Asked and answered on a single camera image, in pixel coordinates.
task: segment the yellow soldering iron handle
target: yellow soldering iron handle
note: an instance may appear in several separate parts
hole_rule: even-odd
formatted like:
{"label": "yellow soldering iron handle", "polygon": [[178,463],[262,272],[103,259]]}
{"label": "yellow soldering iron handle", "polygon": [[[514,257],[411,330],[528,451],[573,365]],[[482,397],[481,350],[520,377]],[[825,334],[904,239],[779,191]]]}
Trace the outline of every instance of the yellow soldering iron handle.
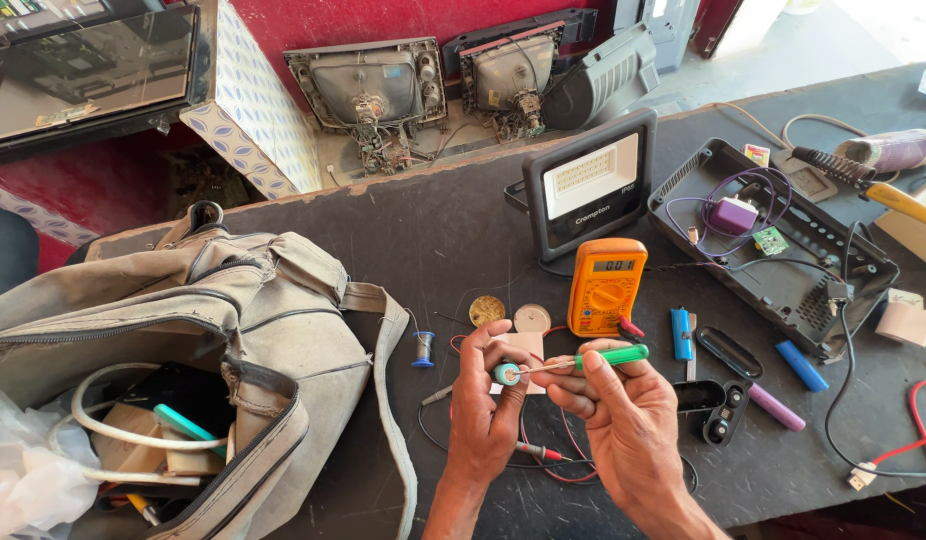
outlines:
{"label": "yellow soldering iron handle", "polygon": [[892,185],[875,182],[863,194],[894,211],[926,225],[926,206]]}

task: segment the black table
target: black table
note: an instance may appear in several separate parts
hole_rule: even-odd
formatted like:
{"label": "black table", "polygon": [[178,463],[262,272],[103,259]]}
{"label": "black table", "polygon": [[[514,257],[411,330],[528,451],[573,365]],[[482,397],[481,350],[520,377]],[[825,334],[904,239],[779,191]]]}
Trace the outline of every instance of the black table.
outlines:
{"label": "black table", "polygon": [[[840,118],[867,133],[926,127],[926,96],[916,91],[926,64],[918,64],[821,83],[804,88],[741,100],[741,105],[770,129],[805,113]],[[705,141],[719,137],[733,146],[757,143],[772,146],[766,136],[738,112],[707,107],[660,119],[653,163],[654,187],[683,164]],[[796,144],[832,149],[850,137],[839,128],[812,120],[790,130]],[[446,313],[466,319],[470,302],[481,294],[503,300],[508,313],[519,306],[544,306],[554,321],[562,322],[570,284],[534,266],[529,220],[504,201],[503,187],[520,177],[520,165],[535,147],[502,151],[408,178],[388,178],[350,188],[282,199],[235,209],[226,223],[236,234],[254,231],[304,235],[339,259],[355,281],[384,286],[416,314],[421,330],[436,333],[436,366],[410,366],[415,349],[407,329],[390,361],[391,407],[406,436],[419,477],[419,504],[414,535],[421,534],[430,511],[433,490],[446,463],[443,450],[420,431],[416,412],[421,399],[451,384],[457,358],[448,352],[451,336],[469,327],[437,316]],[[896,185],[913,190],[926,178],[926,169],[906,172]],[[841,186],[821,206],[843,223],[871,221],[885,211],[876,202],[863,202],[857,192]],[[167,226],[130,231],[97,241],[93,251],[114,257],[145,249]],[[620,231],[642,241],[649,265],[686,262],[676,246],[650,227],[646,218]],[[906,288],[926,298],[926,264],[878,228],[877,245],[901,267]],[[669,309],[685,306],[697,313],[700,324],[739,328],[734,336],[763,362],[760,385],[807,422],[793,433],[752,406],[745,426],[727,448],[711,448],[698,437],[699,424],[682,418],[680,451],[699,471],[695,497],[702,507],[729,527],[771,517],[819,509],[907,487],[922,479],[879,478],[857,492],[846,483],[849,468],[834,454],[823,435],[823,417],[842,384],[846,362],[820,368],[829,390],[808,391],[772,344],[781,333],[707,272],[681,268],[646,274],[634,310],[634,320],[647,333],[651,361],[672,382],[681,381],[684,365],[673,360]],[[906,407],[910,386],[926,379],[926,349],[903,345],[873,333],[871,317],[857,333],[856,381],[833,423],[834,436],[852,457],[871,460],[882,452],[913,441],[916,430]],[[549,356],[576,349],[580,340],[565,331],[545,340]],[[701,352],[698,377],[724,382],[733,373]],[[449,428],[444,399],[427,408],[423,421],[440,440]],[[926,421],[926,392],[920,399]],[[300,513],[272,534],[273,538],[391,538],[399,521],[403,487],[395,473],[379,425],[376,396],[368,388],[336,450],[325,464]],[[559,409],[545,397],[530,398],[526,410],[531,441],[569,451],[569,438]],[[585,439],[582,424],[570,419],[573,432]],[[529,461],[525,455],[513,460]],[[581,476],[586,470],[564,470]],[[887,470],[926,471],[922,450],[895,457]],[[542,472],[510,470],[490,487],[476,526],[483,538],[625,538],[642,537],[618,510],[601,486],[563,485]]]}

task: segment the usb connector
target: usb connector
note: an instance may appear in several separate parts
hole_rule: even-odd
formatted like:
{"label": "usb connector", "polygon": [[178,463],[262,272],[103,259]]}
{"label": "usb connector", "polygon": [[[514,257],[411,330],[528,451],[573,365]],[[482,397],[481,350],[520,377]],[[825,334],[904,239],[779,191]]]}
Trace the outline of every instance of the usb connector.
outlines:
{"label": "usb connector", "polygon": [[[870,470],[876,470],[877,466],[870,462],[858,463],[859,467],[865,467]],[[861,471],[860,469],[853,468],[853,472],[850,472],[850,477],[846,479],[846,482],[850,483],[853,486],[853,489],[860,491],[866,486],[870,485],[873,482],[873,479],[877,478],[877,475],[873,472]]]}

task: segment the blue battery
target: blue battery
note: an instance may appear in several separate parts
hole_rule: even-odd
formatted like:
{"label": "blue battery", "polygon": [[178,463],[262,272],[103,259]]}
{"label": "blue battery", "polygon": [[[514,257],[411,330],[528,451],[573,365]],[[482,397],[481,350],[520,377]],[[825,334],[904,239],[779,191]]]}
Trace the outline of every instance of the blue battery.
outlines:
{"label": "blue battery", "polygon": [[822,392],[830,387],[826,380],[823,380],[823,377],[817,373],[817,368],[803,355],[803,352],[793,345],[793,341],[787,339],[782,343],[777,343],[775,347],[810,391]]}
{"label": "blue battery", "polygon": [[679,307],[671,309],[669,316],[673,322],[673,355],[677,361],[689,362],[694,359],[694,335],[690,330],[690,312]]}

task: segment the digital multimeter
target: digital multimeter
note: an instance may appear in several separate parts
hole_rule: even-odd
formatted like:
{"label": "digital multimeter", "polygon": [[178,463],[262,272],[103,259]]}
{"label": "digital multimeter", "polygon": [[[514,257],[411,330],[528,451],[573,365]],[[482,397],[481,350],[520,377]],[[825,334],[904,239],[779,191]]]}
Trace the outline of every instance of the digital multimeter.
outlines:
{"label": "digital multimeter", "polygon": [[566,324],[580,338],[615,338],[630,318],[647,248],[630,238],[589,240],[576,249]]}

